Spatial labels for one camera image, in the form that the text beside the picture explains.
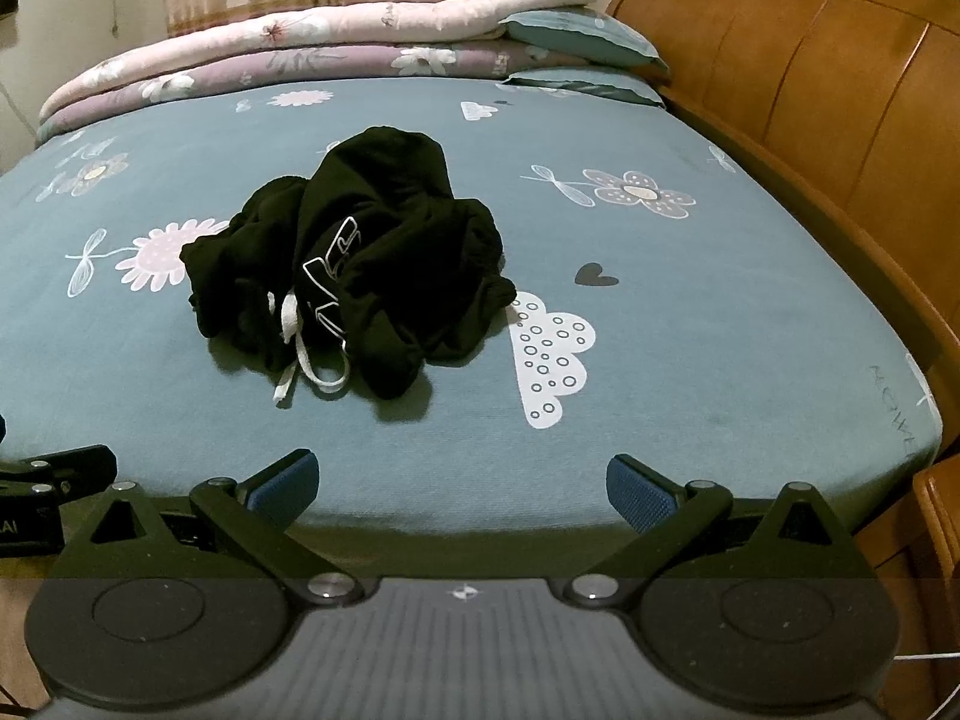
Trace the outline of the purple floral folded quilt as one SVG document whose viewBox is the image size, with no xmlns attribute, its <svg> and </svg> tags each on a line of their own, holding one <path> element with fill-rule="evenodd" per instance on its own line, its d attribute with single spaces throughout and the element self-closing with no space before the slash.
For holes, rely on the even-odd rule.
<svg viewBox="0 0 960 720">
<path fill-rule="evenodd" d="M 36 142 L 42 145 L 62 133 L 142 107 L 280 83 L 413 75 L 504 80 L 513 73 L 533 68 L 584 67 L 586 64 L 586 60 L 574 55 L 509 39 L 454 46 L 359 44 L 254 52 L 87 94 L 52 112 L 39 125 Z"/>
</svg>

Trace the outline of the black sweatpants with drawstring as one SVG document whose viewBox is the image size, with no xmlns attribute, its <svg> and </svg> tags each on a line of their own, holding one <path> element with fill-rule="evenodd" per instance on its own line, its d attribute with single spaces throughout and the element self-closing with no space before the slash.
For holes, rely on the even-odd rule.
<svg viewBox="0 0 960 720">
<path fill-rule="evenodd" d="M 200 333 L 277 374 L 275 403 L 298 377 L 400 397 L 423 364 L 471 355 L 516 298 L 491 211 L 454 195 L 439 143 L 394 127 L 257 188 L 181 260 Z"/>
</svg>

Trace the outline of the white floral folded quilt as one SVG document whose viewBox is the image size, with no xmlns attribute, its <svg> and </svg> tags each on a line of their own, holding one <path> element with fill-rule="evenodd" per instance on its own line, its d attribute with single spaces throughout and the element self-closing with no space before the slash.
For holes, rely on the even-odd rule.
<svg viewBox="0 0 960 720">
<path fill-rule="evenodd" d="M 594 2 L 596 0 L 366 2 L 268 13 L 169 37 L 103 60 L 57 88 L 39 109 L 39 119 L 47 121 L 62 107 L 93 94 L 247 52 L 342 44 L 459 43 L 488 36 L 500 27 L 506 16 L 519 11 L 579 7 Z"/>
</svg>

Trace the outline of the wooden headboard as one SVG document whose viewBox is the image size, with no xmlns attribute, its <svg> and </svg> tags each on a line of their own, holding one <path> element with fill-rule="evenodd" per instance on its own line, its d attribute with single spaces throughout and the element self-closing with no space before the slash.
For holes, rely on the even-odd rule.
<svg viewBox="0 0 960 720">
<path fill-rule="evenodd" d="M 958 0 L 612 0 L 861 281 L 958 436 Z"/>
</svg>

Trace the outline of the blue patterned bed sheet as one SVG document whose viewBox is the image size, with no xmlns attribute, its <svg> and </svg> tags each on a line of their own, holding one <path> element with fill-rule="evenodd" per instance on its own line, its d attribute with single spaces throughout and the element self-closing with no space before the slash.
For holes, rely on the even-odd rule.
<svg viewBox="0 0 960 720">
<path fill-rule="evenodd" d="M 59 135 L 2 181 L 7 458 L 158 493 L 319 457 L 316 527 L 594 530 L 608 459 L 862 522 L 944 426 L 788 211 L 658 106 L 286 83 Z"/>
</svg>

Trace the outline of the wooden nightstand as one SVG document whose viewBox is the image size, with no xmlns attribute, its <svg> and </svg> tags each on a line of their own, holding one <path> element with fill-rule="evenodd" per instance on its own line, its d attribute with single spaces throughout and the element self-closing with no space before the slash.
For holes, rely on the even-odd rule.
<svg viewBox="0 0 960 720">
<path fill-rule="evenodd" d="M 958 458 L 913 486 L 856 543 L 900 616 L 900 653 L 882 689 L 893 718 L 926 718 L 958 686 Z"/>
</svg>

